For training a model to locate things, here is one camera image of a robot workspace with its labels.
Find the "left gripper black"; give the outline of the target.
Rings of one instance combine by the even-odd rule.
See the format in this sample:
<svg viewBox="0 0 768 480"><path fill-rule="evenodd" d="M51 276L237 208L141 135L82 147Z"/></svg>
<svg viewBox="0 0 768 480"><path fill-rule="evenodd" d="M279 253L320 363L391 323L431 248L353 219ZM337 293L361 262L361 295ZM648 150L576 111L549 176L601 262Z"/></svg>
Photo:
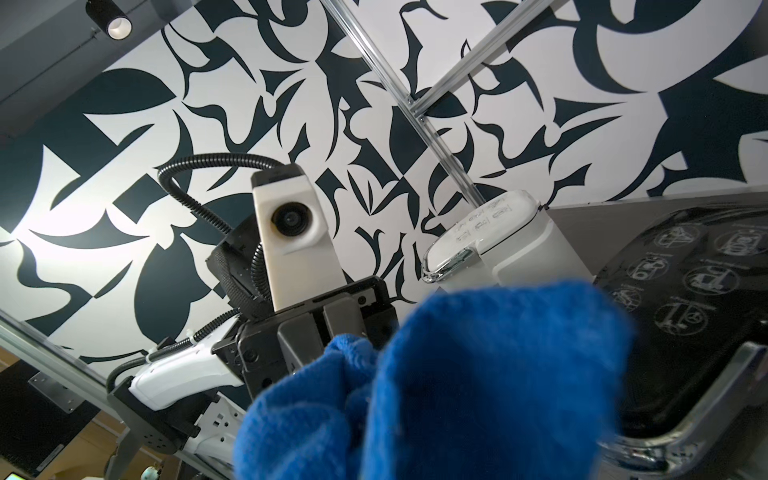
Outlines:
<svg viewBox="0 0 768 480"><path fill-rule="evenodd" d="M212 348L252 399L322 356L331 340L350 334L382 349L399 322L387 284L370 276L234 328Z"/></svg>

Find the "blue cloth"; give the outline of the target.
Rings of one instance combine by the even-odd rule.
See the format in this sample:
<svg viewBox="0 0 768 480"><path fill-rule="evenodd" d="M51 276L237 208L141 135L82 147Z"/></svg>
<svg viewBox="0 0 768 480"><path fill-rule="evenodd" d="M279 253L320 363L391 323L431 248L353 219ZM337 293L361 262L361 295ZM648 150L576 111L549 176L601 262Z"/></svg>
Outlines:
<svg viewBox="0 0 768 480"><path fill-rule="evenodd" d="M239 479L588 479L634 336L596 287L440 293L387 346L354 335L264 391Z"/></svg>

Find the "black coffee machine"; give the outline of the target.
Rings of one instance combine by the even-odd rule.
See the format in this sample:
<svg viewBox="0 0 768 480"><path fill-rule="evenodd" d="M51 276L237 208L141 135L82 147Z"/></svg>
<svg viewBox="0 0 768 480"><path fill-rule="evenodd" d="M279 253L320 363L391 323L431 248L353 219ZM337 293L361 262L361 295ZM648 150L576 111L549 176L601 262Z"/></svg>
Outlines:
<svg viewBox="0 0 768 480"><path fill-rule="evenodd" d="M597 274L632 317L603 479L676 479L767 399L767 209L707 205L649 226Z"/></svg>

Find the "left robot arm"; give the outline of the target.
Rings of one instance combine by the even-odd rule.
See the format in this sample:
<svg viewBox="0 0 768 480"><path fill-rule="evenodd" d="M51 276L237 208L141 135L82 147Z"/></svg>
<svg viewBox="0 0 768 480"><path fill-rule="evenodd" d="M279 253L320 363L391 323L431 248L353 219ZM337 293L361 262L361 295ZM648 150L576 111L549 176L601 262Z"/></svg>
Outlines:
<svg viewBox="0 0 768 480"><path fill-rule="evenodd" d="M254 211L237 226L194 199L180 173L252 170ZM345 277L326 217L303 169L256 154L209 153L159 169L163 190L222 234L207 258L229 308L179 341L165 340L116 367L106 382L130 442L228 463L244 411L223 395L251 397L318 359L337 336L383 348L399 326L386 283Z"/></svg>

